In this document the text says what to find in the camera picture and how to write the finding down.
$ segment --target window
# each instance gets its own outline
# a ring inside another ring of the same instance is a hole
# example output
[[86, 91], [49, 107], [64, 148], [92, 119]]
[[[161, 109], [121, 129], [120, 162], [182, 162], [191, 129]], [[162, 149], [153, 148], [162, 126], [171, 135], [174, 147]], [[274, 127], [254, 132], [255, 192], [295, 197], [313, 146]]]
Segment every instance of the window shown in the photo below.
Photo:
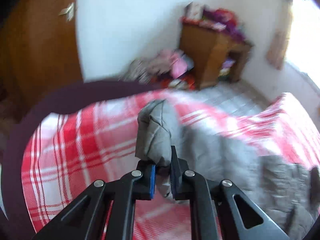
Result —
[[293, 0], [292, 14], [286, 60], [320, 88], [320, 9], [309, 0]]

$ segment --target red and white plaid fabric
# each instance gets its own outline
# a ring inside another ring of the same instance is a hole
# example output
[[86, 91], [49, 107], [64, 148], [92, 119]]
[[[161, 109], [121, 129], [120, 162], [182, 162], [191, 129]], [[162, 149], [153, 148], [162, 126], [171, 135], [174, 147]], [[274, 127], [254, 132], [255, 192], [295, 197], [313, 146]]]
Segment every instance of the red and white plaid fabric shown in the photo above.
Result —
[[[21, 178], [36, 232], [96, 179], [113, 181], [135, 169], [138, 113], [159, 98], [167, 98], [183, 125], [236, 137], [257, 147], [261, 155], [283, 155], [308, 169], [320, 164], [318, 130], [289, 93], [249, 117], [229, 116], [182, 91], [97, 102], [75, 114], [49, 115], [30, 138]], [[133, 237], [191, 239], [189, 207], [167, 202], [158, 193], [152, 201], [137, 201]]]

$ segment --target wall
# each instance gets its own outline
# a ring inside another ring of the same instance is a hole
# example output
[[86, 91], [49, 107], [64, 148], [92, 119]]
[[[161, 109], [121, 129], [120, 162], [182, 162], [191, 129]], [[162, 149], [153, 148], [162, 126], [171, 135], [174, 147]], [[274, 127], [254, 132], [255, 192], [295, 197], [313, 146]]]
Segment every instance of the wall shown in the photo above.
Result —
[[285, 64], [279, 71], [265, 60], [275, 25], [281, 14], [283, 0], [243, 0], [243, 10], [239, 12], [246, 22], [246, 35], [255, 44], [252, 59], [248, 62], [242, 78], [255, 87], [269, 101], [273, 101], [282, 92], [292, 93], [303, 105], [318, 130], [320, 118], [318, 106], [319, 94], [310, 85], [308, 77], [303, 77], [292, 66]]
[[77, 0], [77, 42], [85, 81], [115, 76], [133, 59], [176, 48], [191, 1], [239, 11], [239, 0]]

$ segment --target purple bed frame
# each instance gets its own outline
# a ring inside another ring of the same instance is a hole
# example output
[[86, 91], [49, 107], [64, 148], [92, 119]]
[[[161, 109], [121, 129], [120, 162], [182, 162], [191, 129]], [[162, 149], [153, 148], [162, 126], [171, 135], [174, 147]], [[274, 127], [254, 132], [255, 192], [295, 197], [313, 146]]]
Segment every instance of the purple bed frame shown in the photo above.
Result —
[[72, 114], [94, 102], [127, 97], [159, 88], [156, 85], [114, 80], [79, 82], [56, 90], [34, 106], [21, 123], [14, 127], [4, 153], [1, 192], [8, 219], [0, 210], [0, 239], [31, 240], [35, 235], [23, 195], [21, 165], [30, 137], [48, 114]]

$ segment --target brown door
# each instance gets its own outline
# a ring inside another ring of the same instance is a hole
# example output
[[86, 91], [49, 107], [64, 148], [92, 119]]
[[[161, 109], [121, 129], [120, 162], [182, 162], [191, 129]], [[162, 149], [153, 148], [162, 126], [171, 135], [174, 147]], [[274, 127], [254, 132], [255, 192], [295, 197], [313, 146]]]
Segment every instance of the brown door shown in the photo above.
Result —
[[20, 0], [0, 31], [2, 79], [27, 109], [50, 91], [82, 80], [75, 17], [59, 15], [73, 2]]

